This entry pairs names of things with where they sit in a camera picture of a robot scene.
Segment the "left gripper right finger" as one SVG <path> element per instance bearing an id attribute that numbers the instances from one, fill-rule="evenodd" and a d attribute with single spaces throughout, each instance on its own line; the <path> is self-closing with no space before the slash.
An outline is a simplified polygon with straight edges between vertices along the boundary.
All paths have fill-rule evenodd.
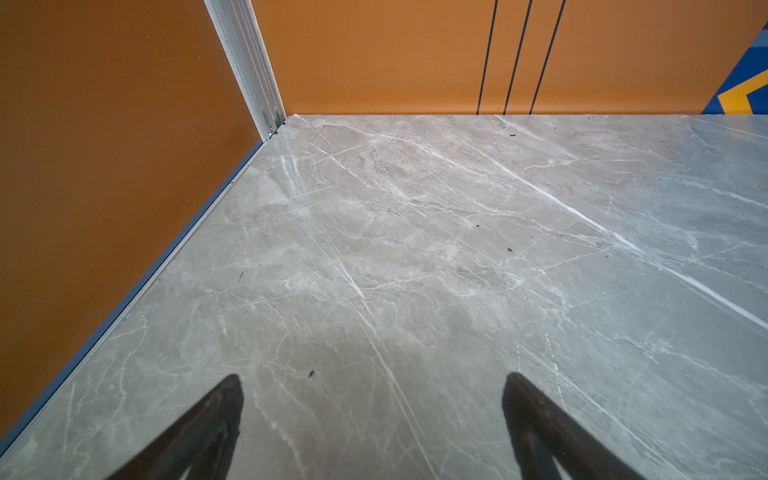
<path id="1" fill-rule="evenodd" d="M 506 377 L 502 411 L 524 479 L 642 477 L 519 372 Z"/>

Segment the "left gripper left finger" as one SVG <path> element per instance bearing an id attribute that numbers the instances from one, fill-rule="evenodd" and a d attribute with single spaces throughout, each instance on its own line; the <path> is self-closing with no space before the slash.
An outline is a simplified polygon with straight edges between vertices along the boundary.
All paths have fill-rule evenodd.
<path id="1" fill-rule="evenodd" d="M 170 425 L 112 479 L 224 479 L 240 434 L 244 395 L 230 374 Z"/>

